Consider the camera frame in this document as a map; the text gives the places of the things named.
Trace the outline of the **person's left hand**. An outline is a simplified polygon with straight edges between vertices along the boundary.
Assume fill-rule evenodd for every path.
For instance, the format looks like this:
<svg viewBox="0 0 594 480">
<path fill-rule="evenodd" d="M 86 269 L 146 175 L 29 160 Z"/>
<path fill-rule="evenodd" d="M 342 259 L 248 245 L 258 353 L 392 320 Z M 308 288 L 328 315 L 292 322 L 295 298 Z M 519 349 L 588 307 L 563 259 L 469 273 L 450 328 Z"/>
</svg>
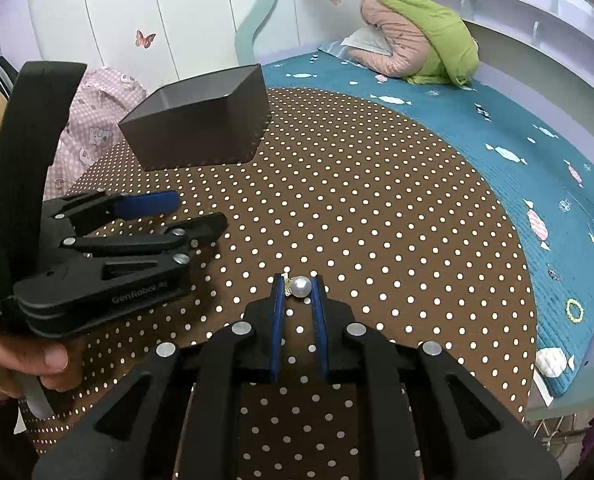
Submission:
<svg viewBox="0 0 594 480">
<path fill-rule="evenodd" d="M 0 336 L 0 401 L 24 396 L 16 373 L 35 376 L 49 390 L 64 392 L 82 380 L 82 338 L 55 341 Z"/>
</svg>

